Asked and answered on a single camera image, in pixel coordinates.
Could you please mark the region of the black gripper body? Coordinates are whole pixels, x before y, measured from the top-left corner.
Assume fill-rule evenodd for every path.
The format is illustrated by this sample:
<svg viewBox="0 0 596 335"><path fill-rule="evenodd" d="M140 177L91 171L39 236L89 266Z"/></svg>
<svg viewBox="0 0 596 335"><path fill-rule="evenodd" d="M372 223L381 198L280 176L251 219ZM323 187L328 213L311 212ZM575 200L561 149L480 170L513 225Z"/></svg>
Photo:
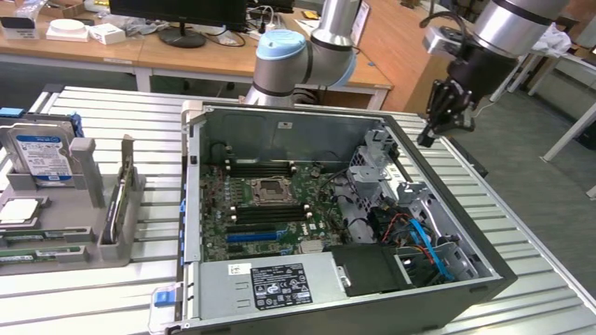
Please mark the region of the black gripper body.
<svg viewBox="0 0 596 335"><path fill-rule="evenodd" d="M461 56L447 67L448 81L471 92L469 101L480 99L497 90L517 65L517 57L509 58L477 44L467 44Z"/></svg>

